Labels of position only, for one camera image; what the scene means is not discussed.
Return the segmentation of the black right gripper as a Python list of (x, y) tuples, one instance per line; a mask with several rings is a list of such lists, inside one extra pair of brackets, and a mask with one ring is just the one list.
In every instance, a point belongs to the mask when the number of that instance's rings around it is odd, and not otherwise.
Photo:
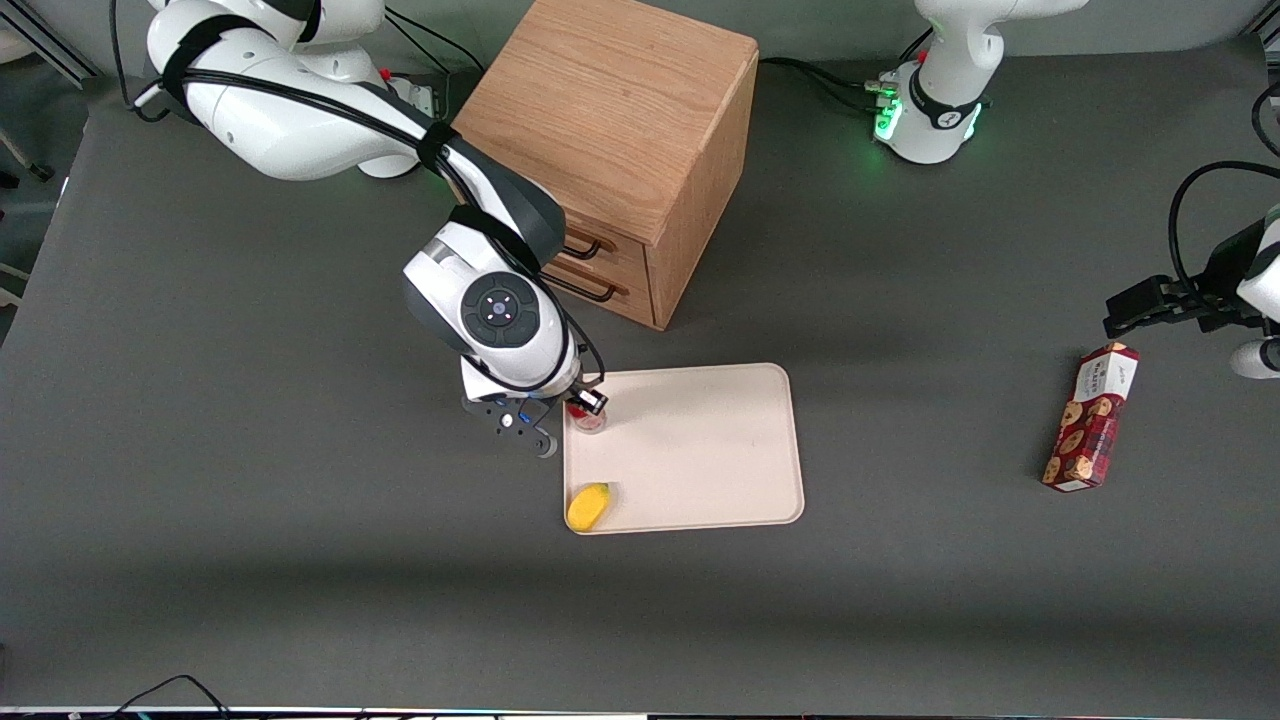
[(570, 404), (573, 418), (600, 416), (605, 411), (608, 397), (582, 382), (567, 384), (558, 395), (550, 396), (557, 402)]

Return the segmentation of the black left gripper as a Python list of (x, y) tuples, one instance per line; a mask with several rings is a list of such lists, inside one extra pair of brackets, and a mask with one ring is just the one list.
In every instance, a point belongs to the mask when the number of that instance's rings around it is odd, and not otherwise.
[(1106, 301), (1106, 337), (1119, 340), (1144, 327), (1180, 322), (1196, 322), (1202, 333), (1229, 325), (1262, 329), (1266, 324), (1262, 313), (1242, 300), (1236, 288), (1245, 279), (1263, 234), (1265, 220), (1257, 220), (1213, 249), (1202, 273), (1190, 278), (1203, 304), (1189, 291), (1181, 291), (1175, 306), (1166, 292), (1169, 275), (1151, 275), (1114, 295)]

